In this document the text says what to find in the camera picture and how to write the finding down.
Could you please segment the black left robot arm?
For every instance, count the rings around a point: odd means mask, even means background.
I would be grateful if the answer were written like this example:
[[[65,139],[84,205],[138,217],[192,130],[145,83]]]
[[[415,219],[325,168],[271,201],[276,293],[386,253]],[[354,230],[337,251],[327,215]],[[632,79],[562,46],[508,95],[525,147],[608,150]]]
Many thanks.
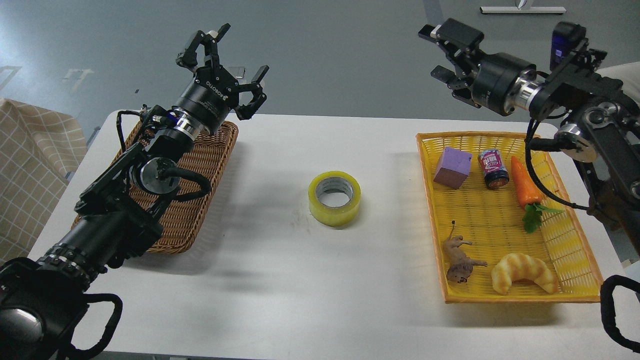
[[[179,166],[199,135],[214,134],[229,112],[252,118],[266,101],[261,81],[269,66],[240,84],[220,63],[218,43],[230,27],[198,30],[178,53],[176,64],[193,77],[171,109],[117,113],[122,153],[80,194],[77,225],[38,260],[2,265],[3,360],[89,360],[108,346],[123,303],[116,294],[88,294],[90,285],[150,249],[172,203],[211,193],[205,175]]]

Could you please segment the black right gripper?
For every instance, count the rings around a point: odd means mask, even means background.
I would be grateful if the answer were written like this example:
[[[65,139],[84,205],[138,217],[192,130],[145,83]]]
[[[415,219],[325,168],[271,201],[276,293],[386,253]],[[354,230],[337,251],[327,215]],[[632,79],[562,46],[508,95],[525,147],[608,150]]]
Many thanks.
[[[485,55],[480,43],[485,35],[480,30],[453,18],[439,25],[424,25],[418,36],[436,44],[451,63],[469,61],[480,64],[477,76],[458,77],[454,71],[438,65],[430,75],[447,86],[451,96],[471,107],[485,107],[500,116],[509,116],[512,110],[510,93],[519,78],[531,79],[536,73],[534,63],[504,52]]]

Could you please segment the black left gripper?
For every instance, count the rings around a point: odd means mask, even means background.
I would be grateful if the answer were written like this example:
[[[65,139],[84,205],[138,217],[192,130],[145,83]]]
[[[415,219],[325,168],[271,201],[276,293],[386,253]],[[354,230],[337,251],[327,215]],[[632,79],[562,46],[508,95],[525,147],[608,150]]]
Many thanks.
[[[217,132],[233,109],[239,120],[249,120],[267,99],[261,84],[270,70],[267,64],[256,71],[250,82],[239,85],[236,85],[236,78],[221,66],[218,43],[230,29],[230,23],[224,23],[218,30],[197,30],[175,59],[180,68],[195,74],[174,103],[173,110],[199,121],[210,134]],[[199,47],[204,50],[202,67],[198,63]],[[233,86],[235,93],[229,91]],[[240,104],[239,94],[245,92],[249,92],[252,98],[247,104]]]

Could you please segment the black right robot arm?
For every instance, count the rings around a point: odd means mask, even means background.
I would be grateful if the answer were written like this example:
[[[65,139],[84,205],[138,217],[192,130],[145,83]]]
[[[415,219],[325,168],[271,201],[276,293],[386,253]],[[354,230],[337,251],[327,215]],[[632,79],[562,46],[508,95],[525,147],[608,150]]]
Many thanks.
[[[583,209],[604,224],[622,227],[639,246],[639,107],[619,79],[597,72],[607,53],[590,48],[586,29],[559,22],[551,36],[550,73],[510,54],[480,49],[484,35],[455,19],[425,25],[418,35],[436,44],[454,70],[437,66],[432,77],[453,98],[500,116],[524,109],[530,116],[525,162],[534,183],[531,151],[564,152],[589,194]]]

